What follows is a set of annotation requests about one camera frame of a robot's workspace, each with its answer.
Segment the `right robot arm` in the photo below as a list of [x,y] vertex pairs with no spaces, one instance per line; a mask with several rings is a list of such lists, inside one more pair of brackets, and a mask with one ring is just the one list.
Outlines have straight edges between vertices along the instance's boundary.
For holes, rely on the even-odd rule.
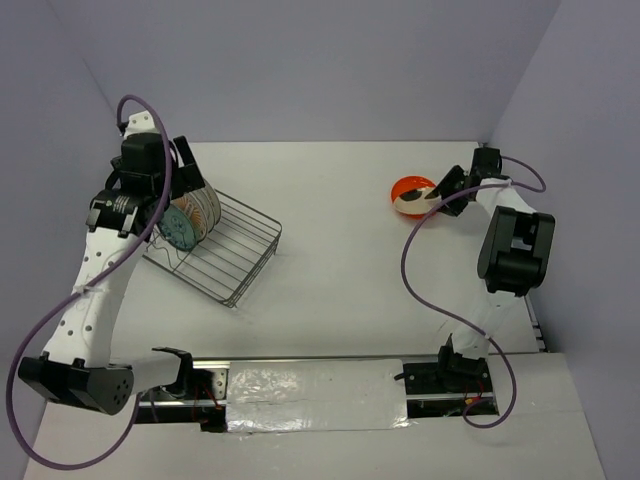
[[457,217],[475,202],[490,216],[477,261],[481,287],[471,325],[461,325],[449,336],[434,369],[437,384],[446,391],[481,380],[490,340],[547,272],[555,218],[522,199],[516,183],[502,173],[504,159],[496,148],[478,147],[469,170],[452,167],[427,195],[444,203],[438,211],[445,215]]

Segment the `cream peach plate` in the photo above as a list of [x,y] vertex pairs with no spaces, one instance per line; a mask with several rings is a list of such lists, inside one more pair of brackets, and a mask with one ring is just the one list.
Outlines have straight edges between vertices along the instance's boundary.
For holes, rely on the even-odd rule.
[[440,202],[440,198],[426,199],[431,190],[430,187],[420,187],[403,192],[393,201],[394,208],[404,215],[422,217]]

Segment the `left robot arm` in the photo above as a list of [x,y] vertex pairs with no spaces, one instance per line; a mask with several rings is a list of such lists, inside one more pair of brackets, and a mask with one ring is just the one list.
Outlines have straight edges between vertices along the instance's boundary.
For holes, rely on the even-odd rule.
[[111,356],[129,280],[150,241],[147,227],[157,207],[168,206],[160,200],[167,153],[171,199],[203,186],[185,137],[164,143],[157,133],[139,133],[123,140],[104,189],[91,200],[75,298],[40,356],[23,358],[18,368],[19,378],[52,403],[115,415],[147,390],[181,399],[195,389],[193,357],[184,350],[156,347],[129,362]]

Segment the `orange translucent plate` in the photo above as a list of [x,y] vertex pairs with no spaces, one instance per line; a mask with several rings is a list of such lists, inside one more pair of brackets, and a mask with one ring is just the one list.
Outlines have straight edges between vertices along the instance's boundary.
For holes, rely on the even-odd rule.
[[423,218],[440,201],[434,196],[436,184],[422,176],[405,176],[392,187],[390,198],[394,210],[408,218]]

